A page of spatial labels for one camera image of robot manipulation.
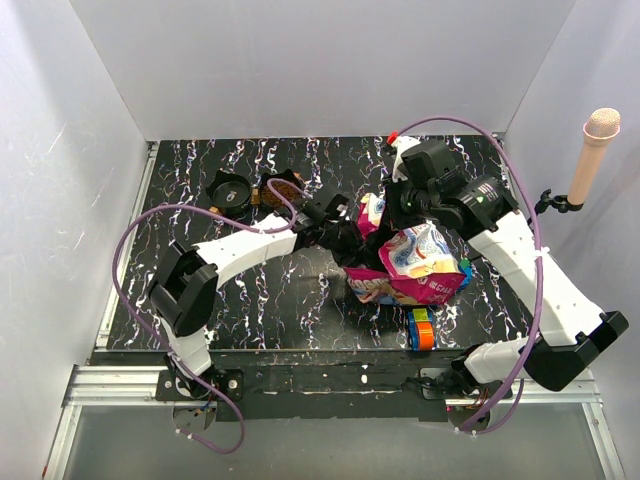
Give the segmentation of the pink pet food bag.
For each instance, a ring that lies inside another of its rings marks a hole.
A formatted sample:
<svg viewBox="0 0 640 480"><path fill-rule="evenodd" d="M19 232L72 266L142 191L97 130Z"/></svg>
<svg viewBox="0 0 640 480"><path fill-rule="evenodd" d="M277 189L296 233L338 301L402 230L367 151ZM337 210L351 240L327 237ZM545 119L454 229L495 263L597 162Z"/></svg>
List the pink pet food bag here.
<svg viewBox="0 0 640 480"><path fill-rule="evenodd" d="M343 268L349 286L363 303L443 305L472 278L472 269L460 270L459 261L430 220L393 234L376 253L380 270Z"/></svg>

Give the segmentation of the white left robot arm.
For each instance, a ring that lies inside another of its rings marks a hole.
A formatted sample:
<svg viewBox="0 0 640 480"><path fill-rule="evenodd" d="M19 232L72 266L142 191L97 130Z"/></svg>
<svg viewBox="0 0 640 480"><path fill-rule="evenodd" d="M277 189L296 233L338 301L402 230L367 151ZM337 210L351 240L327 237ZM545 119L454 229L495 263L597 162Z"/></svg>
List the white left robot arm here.
<svg viewBox="0 0 640 480"><path fill-rule="evenodd" d="M346 215L348 200L336 194L327 202L293 200L262 221L217 240L185 249L170 245L149 285L147 296L161 318L171 352L174 382L190 399L205 398L213 386L213 363L204 327L214 312L216 292L227 281L304 248L320 246L343 269L382 266L377 250Z"/></svg>

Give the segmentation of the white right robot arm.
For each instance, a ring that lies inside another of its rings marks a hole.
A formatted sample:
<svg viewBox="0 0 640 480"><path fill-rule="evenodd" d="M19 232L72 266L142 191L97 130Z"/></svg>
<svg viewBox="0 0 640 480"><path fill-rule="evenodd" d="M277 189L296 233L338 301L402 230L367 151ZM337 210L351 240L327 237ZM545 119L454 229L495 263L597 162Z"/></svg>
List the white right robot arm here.
<svg viewBox="0 0 640 480"><path fill-rule="evenodd" d="M520 378L560 391L628 329L622 313L605 312L589 300L542 249L500 179L466 178L442 140L393 134L384 151L394 160L384 220L399 230L431 218L455 231L491 263L533 317L527 337L469 348L440 382L469 398L488 384Z"/></svg>

